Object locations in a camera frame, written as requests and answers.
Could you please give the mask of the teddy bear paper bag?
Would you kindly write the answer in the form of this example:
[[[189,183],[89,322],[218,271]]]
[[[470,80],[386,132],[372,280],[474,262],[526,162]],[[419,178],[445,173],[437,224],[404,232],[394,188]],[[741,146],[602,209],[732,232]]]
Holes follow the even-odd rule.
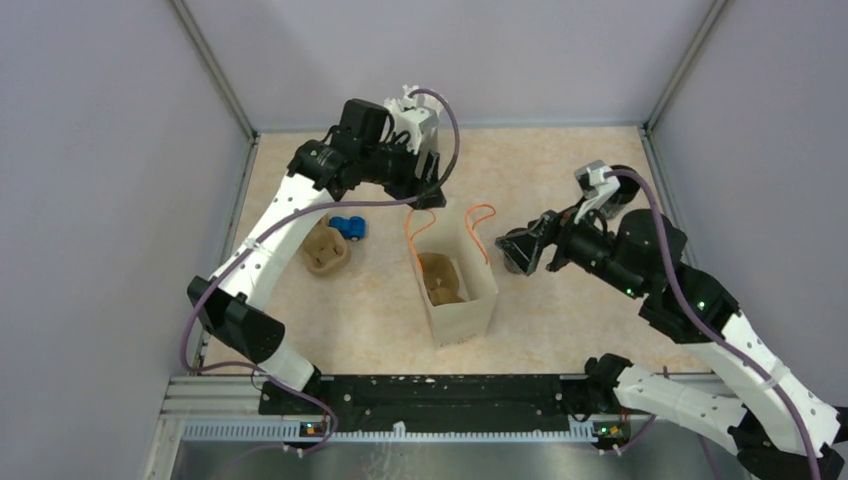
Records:
[[[411,210],[404,235],[433,343],[463,344],[483,337],[499,289],[477,227],[497,214],[494,206]]]

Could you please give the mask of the single brown pulp carrier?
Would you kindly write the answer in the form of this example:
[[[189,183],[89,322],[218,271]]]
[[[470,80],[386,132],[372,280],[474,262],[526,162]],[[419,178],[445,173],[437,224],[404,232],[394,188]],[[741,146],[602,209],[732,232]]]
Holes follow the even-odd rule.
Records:
[[[417,255],[424,283],[425,298],[433,307],[465,303],[460,294],[460,278],[450,257],[441,253]]]

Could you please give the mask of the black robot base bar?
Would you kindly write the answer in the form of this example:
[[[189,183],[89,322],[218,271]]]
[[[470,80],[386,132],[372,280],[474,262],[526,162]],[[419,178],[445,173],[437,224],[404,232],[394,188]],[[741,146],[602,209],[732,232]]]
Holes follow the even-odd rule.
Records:
[[[631,410],[582,375],[335,375],[314,380],[306,398],[266,382],[258,411],[338,420],[340,433],[564,432],[580,420],[623,421]]]

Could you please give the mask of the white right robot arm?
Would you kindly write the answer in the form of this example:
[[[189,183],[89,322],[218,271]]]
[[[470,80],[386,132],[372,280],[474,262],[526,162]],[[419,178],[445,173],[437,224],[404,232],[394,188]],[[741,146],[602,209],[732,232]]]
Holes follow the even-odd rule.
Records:
[[[710,274],[685,264],[686,235],[648,209],[626,213],[617,231],[570,211],[544,213],[497,238],[512,268],[532,274],[574,264],[641,306],[639,316],[698,357],[730,390],[708,393],[615,354],[588,360],[586,397],[600,412],[640,410],[701,435],[759,479],[836,479],[845,460],[847,411],[806,388],[764,344],[739,302]]]

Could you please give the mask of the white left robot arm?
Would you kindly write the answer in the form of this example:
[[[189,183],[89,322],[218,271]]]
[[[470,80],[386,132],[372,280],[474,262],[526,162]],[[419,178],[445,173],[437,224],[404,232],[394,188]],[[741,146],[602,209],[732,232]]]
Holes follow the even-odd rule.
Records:
[[[361,184],[382,187],[387,205],[439,208],[446,200],[439,170],[438,128],[452,112],[435,93],[414,88],[376,104],[345,102],[340,119],[322,139],[298,147],[265,212],[231,257],[187,288],[191,318],[220,343],[284,387],[283,401],[297,413],[319,404],[318,368],[286,338],[286,328],[264,311],[290,260],[323,214],[344,206]]]

